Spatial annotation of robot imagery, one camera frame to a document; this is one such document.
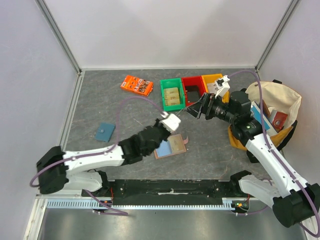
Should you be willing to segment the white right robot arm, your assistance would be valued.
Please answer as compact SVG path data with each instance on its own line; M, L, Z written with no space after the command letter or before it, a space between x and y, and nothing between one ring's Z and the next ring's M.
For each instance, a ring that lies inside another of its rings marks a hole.
M246 147L267 171L274 186L265 183L248 171L234 174L229 191L235 197L249 194L270 207L277 220L289 228L316 217L320 210L320 186L310 184L300 176L271 143L261 123L253 117L252 102L243 91L232 92L229 102L220 96L204 93L186 111L195 118L219 118L230 124L231 134Z

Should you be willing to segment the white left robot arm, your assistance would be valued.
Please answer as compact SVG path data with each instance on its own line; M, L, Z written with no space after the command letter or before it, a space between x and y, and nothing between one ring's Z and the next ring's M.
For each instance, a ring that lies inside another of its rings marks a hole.
M54 146L36 163L37 187L43 195L69 188L106 196L110 192L106 176L91 175L89 170L140 162L157 149L162 141L166 141L178 126L178 122L169 118L158 119L154 125L145 127L113 146L87 151L62 151L60 146Z

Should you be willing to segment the gold cards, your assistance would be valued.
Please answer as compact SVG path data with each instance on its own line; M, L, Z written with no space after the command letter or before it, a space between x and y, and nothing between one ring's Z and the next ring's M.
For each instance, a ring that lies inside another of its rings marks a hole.
M164 89L164 104L166 106L180 105L180 93L177 87Z

